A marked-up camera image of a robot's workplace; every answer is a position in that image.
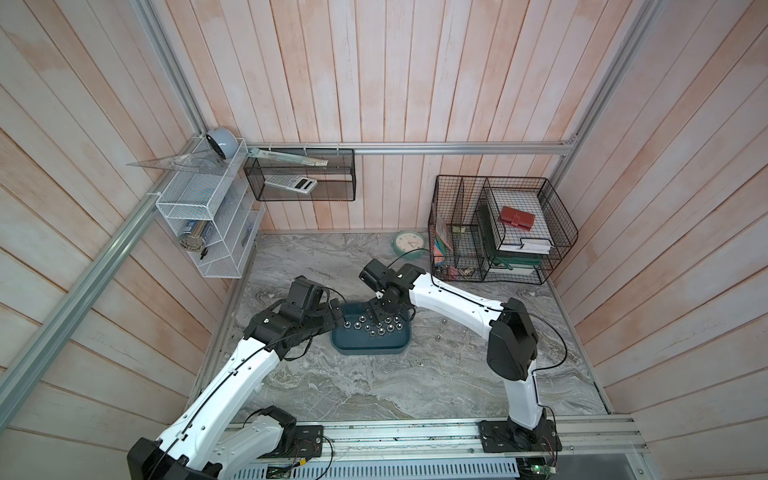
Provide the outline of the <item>teal plastic storage box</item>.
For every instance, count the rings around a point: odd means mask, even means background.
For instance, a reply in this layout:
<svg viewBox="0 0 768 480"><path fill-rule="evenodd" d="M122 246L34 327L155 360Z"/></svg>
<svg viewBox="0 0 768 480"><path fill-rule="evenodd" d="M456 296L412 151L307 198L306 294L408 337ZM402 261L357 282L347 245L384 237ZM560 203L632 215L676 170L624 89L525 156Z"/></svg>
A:
<svg viewBox="0 0 768 480"><path fill-rule="evenodd" d="M341 312L331 343L343 355L396 355L410 344L414 309L387 313L369 301L343 304Z"/></svg>

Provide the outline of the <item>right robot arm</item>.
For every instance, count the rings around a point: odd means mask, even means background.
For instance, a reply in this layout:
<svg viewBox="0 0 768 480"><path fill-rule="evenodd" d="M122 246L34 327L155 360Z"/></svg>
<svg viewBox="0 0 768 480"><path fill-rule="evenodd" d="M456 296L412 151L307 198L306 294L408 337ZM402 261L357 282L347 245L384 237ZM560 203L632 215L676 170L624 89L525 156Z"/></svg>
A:
<svg viewBox="0 0 768 480"><path fill-rule="evenodd" d="M399 270L371 260L359 278L376 294L372 315L383 321L426 309L454 321L486 342L486 363L503 380L507 418L477 423L486 453L562 450L551 409L541 404L536 375L539 334L525 305L510 298L493 301L447 284L406 263Z"/></svg>

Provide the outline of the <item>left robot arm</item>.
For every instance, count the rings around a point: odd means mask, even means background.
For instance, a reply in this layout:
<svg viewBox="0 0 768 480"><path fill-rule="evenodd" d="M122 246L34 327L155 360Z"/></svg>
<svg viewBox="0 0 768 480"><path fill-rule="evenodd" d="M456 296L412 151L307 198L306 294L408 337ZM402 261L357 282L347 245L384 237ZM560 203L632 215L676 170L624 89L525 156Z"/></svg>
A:
<svg viewBox="0 0 768 480"><path fill-rule="evenodd" d="M286 442L294 418L269 407L252 427L226 437L235 415L299 344L332 331L344 316L330 290L303 276L284 299L253 315L230 359L157 439L139 439L127 455L133 479L227 479Z"/></svg>

